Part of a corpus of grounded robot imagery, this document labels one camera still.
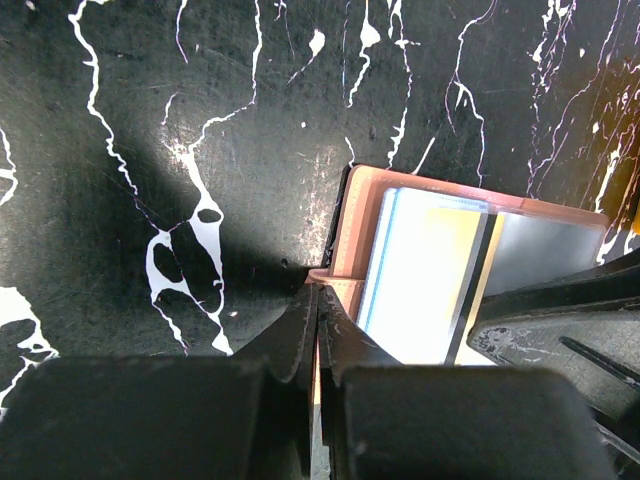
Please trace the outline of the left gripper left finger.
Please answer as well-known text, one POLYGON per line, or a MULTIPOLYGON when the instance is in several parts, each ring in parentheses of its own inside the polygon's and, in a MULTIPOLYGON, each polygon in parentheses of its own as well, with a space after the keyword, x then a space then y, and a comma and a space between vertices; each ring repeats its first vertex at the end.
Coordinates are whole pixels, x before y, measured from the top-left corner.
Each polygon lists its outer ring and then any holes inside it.
POLYGON ((1 424, 5 479, 306 479, 319 290, 229 357, 51 360, 1 424))

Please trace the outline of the yellow credit card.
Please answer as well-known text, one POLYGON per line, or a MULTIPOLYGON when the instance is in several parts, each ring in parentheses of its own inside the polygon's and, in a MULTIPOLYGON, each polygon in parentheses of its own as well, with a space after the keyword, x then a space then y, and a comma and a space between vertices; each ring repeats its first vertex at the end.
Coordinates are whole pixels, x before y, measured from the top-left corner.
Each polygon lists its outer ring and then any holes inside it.
POLYGON ((488 365, 462 334, 463 305, 474 297, 493 219, 483 200, 387 189, 358 327, 404 364, 488 365))

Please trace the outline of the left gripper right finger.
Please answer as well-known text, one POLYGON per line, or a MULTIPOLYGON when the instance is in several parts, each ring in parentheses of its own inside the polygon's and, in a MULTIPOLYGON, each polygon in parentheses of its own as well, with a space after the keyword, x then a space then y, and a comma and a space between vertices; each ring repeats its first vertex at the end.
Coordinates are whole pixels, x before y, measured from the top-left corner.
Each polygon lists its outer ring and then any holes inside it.
POLYGON ((593 417, 540 368, 403 365, 318 297, 323 439, 335 479, 611 479, 593 417))

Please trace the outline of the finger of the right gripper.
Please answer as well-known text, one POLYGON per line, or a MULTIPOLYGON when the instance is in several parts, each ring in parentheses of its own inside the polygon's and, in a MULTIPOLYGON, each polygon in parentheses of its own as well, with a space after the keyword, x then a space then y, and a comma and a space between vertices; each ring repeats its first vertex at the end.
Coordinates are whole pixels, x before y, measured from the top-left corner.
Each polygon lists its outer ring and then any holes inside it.
POLYGON ((617 470, 639 467, 639 253, 485 298, 470 348, 498 365, 567 377, 617 470))

